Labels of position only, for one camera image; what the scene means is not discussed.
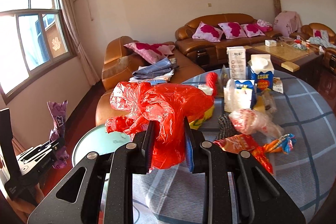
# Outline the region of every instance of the sofa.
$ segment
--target sofa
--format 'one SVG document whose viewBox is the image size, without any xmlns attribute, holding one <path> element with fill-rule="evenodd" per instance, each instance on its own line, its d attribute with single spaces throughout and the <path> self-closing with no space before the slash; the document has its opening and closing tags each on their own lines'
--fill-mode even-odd
<svg viewBox="0 0 336 224">
<path fill-rule="evenodd" d="M 301 27 L 301 32 L 294 32 L 294 33 L 291 33 L 289 36 L 295 39 L 299 35 L 303 40 L 308 40 L 309 38 L 314 36 L 313 30 L 327 31 L 329 35 L 329 42 L 331 44 L 335 43 L 336 33 L 332 29 L 330 29 L 328 26 L 321 24 L 321 23 L 310 23 L 309 25 L 303 25 Z"/>
<path fill-rule="evenodd" d="M 257 20 L 246 14 L 218 14 L 195 18 L 183 27 L 180 27 L 175 32 L 175 44 L 177 48 L 182 54 L 202 68 L 209 68 L 227 63 L 227 47 L 247 46 L 282 36 L 279 32 L 270 31 L 265 33 L 266 36 L 237 39 L 226 39 L 223 34 L 221 41 L 215 43 L 202 39 L 193 39 L 192 36 L 196 32 L 201 21 L 220 29 L 218 26 L 219 23 L 238 22 L 239 24 L 249 24 L 254 23 Z"/>
<path fill-rule="evenodd" d="M 96 109 L 96 125 L 105 123 L 110 117 L 128 114 L 128 111 L 114 110 L 110 105 L 110 96 L 114 87 L 121 81 L 128 81 L 132 77 L 132 73 L 138 70 L 139 66 L 148 66 L 149 64 L 140 55 L 133 52 L 124 45 L 133 43 L 130 37 L 119 37 L 107 46 L 104 66 L 101 73 L 102 82 L 106 92 L 100 98 Z M 165 44 L 174 45 L 174 42 L 166 42 Z M 185 57 L 177 49 L 173 50 L 174 55 L 169 58 L 176 58 L 179 66 L 175 70 L 170 83 L 180 84 L 196 75 L 204 73 L 204 70 L 191 60 Z"/>
</svg>

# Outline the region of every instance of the purple wrapper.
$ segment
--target purple wrapper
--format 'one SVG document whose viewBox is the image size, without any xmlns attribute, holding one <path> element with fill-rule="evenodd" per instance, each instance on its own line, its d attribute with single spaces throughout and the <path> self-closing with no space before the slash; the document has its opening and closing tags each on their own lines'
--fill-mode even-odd
<svg viewBox="0 0 336 224">
<path fill-rule="evenodd" d="M 48 102 L 48 107 L 54 120 L 54 129 L 50 131 L 50 142 L 57 140 L 59 137 L 65 135 L 65 118 L 68 101 L 64 101 L 62 104 L 55 102 Z M 69 154 L 66 151 L 66 147 L 62 147 L 56 152 L 57 161 L 53 164 L 55 169 L 64 168 L 67 166 L 67 159 Z"/>
</svg>

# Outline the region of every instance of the red plastic bag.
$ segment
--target red plastic bag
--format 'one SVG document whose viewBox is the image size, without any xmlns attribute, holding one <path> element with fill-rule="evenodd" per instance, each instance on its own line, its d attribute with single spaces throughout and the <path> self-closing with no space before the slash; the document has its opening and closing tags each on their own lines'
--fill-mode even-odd
<svg viewBox="0 0 336 224">
<path fill-rule="evenodd" d="M 107 119 L 108 133 L 133 135 L 145 130 L 149 121 L 160 123 L 152 166 L 167 169 L 184 160 L 184 117 L 190 122 L 200 118 L 213 105 L 213 99 L 189 85 L 120 82 L 111 94 L 110 103 L 114 109 L 131 113 Z"/>
</svg>

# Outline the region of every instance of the baseboard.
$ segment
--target baseboard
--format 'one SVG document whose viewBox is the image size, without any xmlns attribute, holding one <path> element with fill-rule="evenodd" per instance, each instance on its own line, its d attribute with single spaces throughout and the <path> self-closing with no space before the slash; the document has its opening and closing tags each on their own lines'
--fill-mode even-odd
<svg viewBox="0 0 336 224">
<path fill-rule="evenodd" d="M 91 103 L 91 98 L 94 97 L 95 93 L 101 89 L 101 87 L 103 87 L 103 83 L 100 80 L 99 82 L 97 82 L 95 85 L 93 85 L 89 91 L 85 94 L 85 96 L 82 98 L 82 100 L 79 102 L 79 104 L 75 107 L 75 109 L 73 110 L 73 112 L 70 114 L 70 116 L 68 117 L 68 119 L 66 120 L 66 126 L 65 126 L 65 130 L 67 133 L 67 129 L 71 127 L 71 125 L 73 124 L 74 121 L 76 121 L 80 110 L 81 109 L 85 109 L 85 107 L 88 107 L 88 105 Z"/>
</svg>

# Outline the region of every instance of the red knitted item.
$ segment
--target red knitted item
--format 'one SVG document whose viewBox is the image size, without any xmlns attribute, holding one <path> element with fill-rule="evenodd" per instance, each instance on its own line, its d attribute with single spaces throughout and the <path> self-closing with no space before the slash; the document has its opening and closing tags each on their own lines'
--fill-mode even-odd
<svg viewBox="0 0 336 224">
<path fill-rule="evenodd" d="M 216 88 L 217 79 L 218 79 L 218 75 L 215 72 L 209 72 L 207 76 L 205 77 L 206 85 L 213 89 L 212 96 L 217 95 L 217 88 Z"/>
</svg>

